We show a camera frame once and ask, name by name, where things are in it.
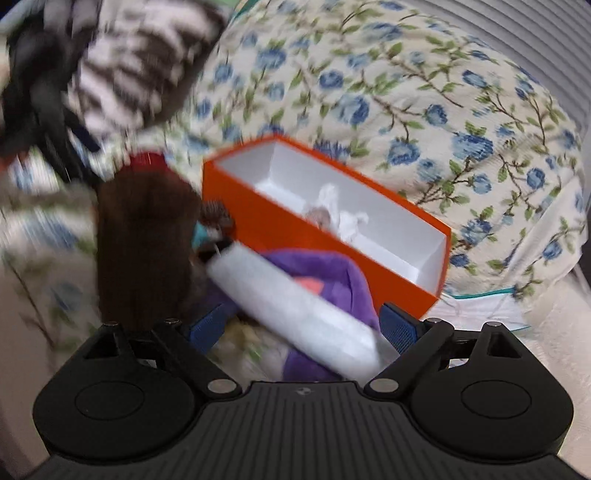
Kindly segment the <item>red knitted plush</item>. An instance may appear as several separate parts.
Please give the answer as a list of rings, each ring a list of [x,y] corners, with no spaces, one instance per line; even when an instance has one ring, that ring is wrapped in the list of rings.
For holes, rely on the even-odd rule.
[[[129,155],[125,169],[130,171],[165,171],[168,166],[162,153],[142,151]]]

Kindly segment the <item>floral sofa cover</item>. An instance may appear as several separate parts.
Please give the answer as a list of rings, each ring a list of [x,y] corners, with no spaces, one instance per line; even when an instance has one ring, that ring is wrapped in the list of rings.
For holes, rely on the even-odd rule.
[[[590,64],[554,1],[261,1],[233,21],[165,123],[109,138],[103,176],[152,147],[199,184],[204,160],[283,135],[402,195],[452,230],[444,290],[511,290],[527,341],[573,364],[537,300],[587,238],[582,138]]]

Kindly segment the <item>striped fuzzy pillow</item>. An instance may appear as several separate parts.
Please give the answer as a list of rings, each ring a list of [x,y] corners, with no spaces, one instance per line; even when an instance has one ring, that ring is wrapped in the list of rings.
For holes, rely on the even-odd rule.
[[[104,1],[68,86],[69,108],[99,138],[144,128],[167,108],[231,14],[224,1]]]

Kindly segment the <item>orange cardboard box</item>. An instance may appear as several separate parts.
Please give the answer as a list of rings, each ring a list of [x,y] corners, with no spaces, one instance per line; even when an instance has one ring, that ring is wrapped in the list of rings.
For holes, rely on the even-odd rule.
[[[423,317],[443,291],[451,229],[367,177],[300,143],[271,136],[204,161],[201,195],[219,201],[232,236],[258,252],[338,252],[365,275],[377,307]]]

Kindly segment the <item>grey sparkly scrunchie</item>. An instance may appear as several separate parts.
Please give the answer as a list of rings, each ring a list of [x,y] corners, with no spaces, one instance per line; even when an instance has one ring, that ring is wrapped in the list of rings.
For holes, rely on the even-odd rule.
[[[235,229],[235,220],[221,201],[202,202],[199,221],[204,227],[214,228],[224,236],[229,236]]]

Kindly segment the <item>beige scrunchie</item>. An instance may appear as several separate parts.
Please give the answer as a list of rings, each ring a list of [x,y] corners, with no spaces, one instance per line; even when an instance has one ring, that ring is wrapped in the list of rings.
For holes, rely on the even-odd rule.
[[[238,348],[245,348],[257,341],[256,324],[249,320],[232,318],[225,324],[221,339]]]

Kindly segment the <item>purple plush cloth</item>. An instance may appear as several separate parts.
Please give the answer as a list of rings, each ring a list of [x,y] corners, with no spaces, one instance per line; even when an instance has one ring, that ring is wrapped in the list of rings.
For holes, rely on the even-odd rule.
[[[286,272],[297,284],[312,294],[321,296],[325,301],[381,333],[365,275],[348,257],[331,252],[297,249],[280,249],[259,255]],[[256,324],[256,342],[245,348],[238,348],[220,338],[207,354],[217,366],[243,386],[253,381],[348,380],[311,360],[250,317],[209,278],[205,310],[197,314],[197,317],[216,306],[221,306],[222,312],[228,316],[226,323],[237,317]]]

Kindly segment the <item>brown wooden log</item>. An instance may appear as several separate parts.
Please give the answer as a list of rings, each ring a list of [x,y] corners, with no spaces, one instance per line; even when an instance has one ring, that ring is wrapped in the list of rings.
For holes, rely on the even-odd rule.
[[[178,175],[123,170],[97,196],[96,284],[100,319],[147,330],[177,318],[192,280],[190,261],[201,199]]]

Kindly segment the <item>white face mask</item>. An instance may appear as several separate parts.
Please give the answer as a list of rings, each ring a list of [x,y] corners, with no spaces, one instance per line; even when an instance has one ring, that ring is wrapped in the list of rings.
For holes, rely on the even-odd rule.
[[[312,294],[249,247],[232,244],[206,271],[242,311],[342,378],[366,384],[399,358],[381,333]]]

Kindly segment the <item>teal edged mask packet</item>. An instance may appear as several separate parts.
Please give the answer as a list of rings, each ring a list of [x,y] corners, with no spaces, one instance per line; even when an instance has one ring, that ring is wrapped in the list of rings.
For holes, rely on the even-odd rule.
[[[464,331],[480,331],[487,322],[501,323],[510,331],[529,327],[512,289],[458,296],[443,293],[426,317],[442,319]]]

